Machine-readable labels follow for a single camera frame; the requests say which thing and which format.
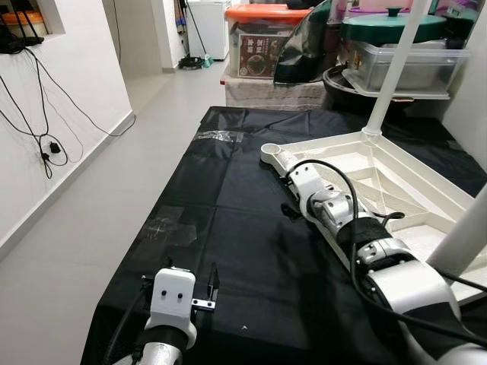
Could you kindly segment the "dark green round lid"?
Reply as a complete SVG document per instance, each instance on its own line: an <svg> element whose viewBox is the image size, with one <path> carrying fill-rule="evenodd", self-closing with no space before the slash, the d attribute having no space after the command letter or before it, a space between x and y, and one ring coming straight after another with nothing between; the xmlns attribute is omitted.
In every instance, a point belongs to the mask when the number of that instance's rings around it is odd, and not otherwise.
<svg viewBox="0 0 487 365"><path fill-rule="evenodd" d="M359 15L349 17L341 26L342 38L380 46L397 44L409 21L409 11L401 7L389 7L382 14ZM445 34L447 20L439 15L425 14L416 34L415 43L438 40Z"/></svg>

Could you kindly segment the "pink plastic container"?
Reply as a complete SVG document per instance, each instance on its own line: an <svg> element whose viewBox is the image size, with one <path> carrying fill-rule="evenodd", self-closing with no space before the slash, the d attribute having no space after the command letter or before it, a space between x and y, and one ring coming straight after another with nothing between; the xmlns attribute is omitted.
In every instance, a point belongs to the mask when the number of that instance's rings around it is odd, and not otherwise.
<svg viewBox="0 0 487 365"><path fill-rule="evenodd" d="M340 11L357 11L362 14L385 14L387 8L403 8L403 13L414 8L418 0L332 0ZM429 0L429 14L446 14L452 0Z"/></svg>

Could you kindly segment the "clear plastic wrap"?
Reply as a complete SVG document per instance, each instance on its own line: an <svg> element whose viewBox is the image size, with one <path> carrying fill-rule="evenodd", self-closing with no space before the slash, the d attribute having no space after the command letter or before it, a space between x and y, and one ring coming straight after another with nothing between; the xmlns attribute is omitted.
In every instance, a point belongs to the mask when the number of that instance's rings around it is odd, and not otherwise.
<svg viewBox="0 0 487 365"><path fill-rule="evenodd" d="M245 134L243 132L234 132L234 131L204 131L204 132L197 132L193 136L193 140L202 140L202 139L213 139L216 141L223 141L229 143L238 143L243 140Z"/></svg>

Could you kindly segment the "mop with green head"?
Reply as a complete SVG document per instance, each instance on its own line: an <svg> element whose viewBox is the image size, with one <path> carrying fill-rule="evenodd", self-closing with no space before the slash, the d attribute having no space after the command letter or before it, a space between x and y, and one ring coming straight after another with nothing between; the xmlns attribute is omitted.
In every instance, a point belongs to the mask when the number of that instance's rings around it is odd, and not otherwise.
<svg viewBox="0 0 487 365"><path fill-rule="evenodd" d="M178 66L181 70L197 70L202 68L208 68L212 66L213 58L204 50L200 56L192 56L190 40L192 39L190 33L190 25L193 26L197 35L199 35L199 28L194 21L192 21L192 9L188 6L187 0L178 0L180 4L180 11L182 14L182 21L186 34L186 53L183 59L180 60Z"/></svg>

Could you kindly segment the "clear plastic storage box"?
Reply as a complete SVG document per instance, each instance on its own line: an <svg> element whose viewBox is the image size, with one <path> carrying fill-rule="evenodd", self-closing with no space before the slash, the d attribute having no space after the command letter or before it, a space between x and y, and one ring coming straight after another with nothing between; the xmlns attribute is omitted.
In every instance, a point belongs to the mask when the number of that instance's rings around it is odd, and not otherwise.
<svg viewBox="0 0 487 365"><path fill-rule="evenodd" d="M396 45L375 46L355 41L343 77L362 95L379 97L396 55ZM414 44L401 70L394 97L412 100L449 100L448 88L458 67L469 59L466 49L446 49L443 40Z"/></svg>

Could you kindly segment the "black round basin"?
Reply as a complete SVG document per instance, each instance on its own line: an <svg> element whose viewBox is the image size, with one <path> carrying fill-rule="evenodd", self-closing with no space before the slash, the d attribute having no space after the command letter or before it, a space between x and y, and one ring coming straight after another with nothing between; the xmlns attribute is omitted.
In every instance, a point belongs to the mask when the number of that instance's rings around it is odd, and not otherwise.
<svg viewBox="0 0 487 365"><path fill-rule="evenodd" d="M344 70L345 65L337 65L324 72L323 86L326 88L326 101L323 106L327 110L368 117L375 107L377 98L360 94L345 79ZM435 107L448 106L450 102L452 100L407 100L406 97L394 97L387 107L387 117L418 116Z"/></svg>

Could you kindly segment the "shiny black plastic bag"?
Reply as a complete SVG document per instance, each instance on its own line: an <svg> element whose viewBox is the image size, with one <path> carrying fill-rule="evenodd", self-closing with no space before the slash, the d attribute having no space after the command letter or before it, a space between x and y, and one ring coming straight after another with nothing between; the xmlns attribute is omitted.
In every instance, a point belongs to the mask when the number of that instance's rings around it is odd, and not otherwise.
<svg viewBox="0 0 487 365"><path fill-rule="evenodd" d="M339 28L332 21L332 0L285 0L289 10L308 10L279 53L277 84L319 82L336 63Z"/></svg>

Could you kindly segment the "white plastic children table top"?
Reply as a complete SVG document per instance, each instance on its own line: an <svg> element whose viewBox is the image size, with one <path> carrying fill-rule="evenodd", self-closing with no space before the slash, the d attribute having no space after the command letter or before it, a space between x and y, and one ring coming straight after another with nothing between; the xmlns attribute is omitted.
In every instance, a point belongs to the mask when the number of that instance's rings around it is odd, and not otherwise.
<svg viewBox="0 0 487 365"><path fill-rule="evenodd" d="M291 144L264 144L260 148L261 161L274 168L278 175L274 155L281 149L292 152L300 159L289 173L303 164L312 163L324 180L338 187L357 183L387 192L408 192L415 202L446 218L446 224L427 218L414 226L418 236L409 241L409 246L425 261L474 201L470 194L385 137L368 137L356 132ZM289 181L281 176L279 179L290 191ZM479 285L473 288L453 283L452 288L460 305L486 295L485 250L477 255L460 278Z"/></svg>

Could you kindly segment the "white appliance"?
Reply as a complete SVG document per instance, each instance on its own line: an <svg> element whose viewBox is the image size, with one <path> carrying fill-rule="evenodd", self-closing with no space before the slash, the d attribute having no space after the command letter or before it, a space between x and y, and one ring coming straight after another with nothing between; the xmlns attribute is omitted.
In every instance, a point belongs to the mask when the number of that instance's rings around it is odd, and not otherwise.
<svg viewBox="0 0 487 365"><path fill-rule="evenodd" d="M223 62L230 49L228 22L224 17L232 0L186 0L186 29L190 55L210 56Z"/></svg>

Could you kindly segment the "clear box with orange lid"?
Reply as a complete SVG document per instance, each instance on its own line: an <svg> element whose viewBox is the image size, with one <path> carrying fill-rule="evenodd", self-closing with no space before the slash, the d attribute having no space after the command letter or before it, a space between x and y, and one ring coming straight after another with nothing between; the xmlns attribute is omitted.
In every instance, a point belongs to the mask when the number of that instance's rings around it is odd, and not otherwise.
<svg viewBox="0 0 487 365"><path fill-rule="evenodd" d="M309 9L287 4L240 4L224 13L228 21L229 78L271 80L283 46Z"/></svg>

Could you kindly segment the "grey cloth covered ledge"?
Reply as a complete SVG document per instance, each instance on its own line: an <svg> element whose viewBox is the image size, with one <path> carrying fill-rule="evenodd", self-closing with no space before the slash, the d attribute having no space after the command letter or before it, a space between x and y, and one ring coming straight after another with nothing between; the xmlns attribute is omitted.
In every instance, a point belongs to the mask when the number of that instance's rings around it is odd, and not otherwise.
<svg viewBox="0 0 487 365"><path fill-rule="evenodd" d="M276 84L272 80L223 77L226 105L244 108L307 111L323 108L323 83Z"/></svg>

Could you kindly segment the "clear tape patch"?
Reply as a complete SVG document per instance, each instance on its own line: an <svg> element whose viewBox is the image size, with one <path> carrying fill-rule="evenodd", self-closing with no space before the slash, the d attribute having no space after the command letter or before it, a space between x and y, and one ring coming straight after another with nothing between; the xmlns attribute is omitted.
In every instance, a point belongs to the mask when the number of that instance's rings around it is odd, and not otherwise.
<svg viewBox="0 0 487 365"><path fill-rule="evenodd" d="M139 236L150 243L191 246L197 240L197 226L192 220L182 222L184 213L182 206L161 206L143 223Z"/></svg>

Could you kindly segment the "black wifi router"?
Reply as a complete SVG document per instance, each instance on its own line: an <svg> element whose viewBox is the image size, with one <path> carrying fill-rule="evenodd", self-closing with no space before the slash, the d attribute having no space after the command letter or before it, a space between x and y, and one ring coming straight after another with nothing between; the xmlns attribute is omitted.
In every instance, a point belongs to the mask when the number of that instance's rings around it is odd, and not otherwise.
<svg viewBox="0 0 487 365"><path fill-rule="evenodd" d="M0 53L23 52L28 46L42 44L48 34L41 11L10 7L0 13Z"/></svg>

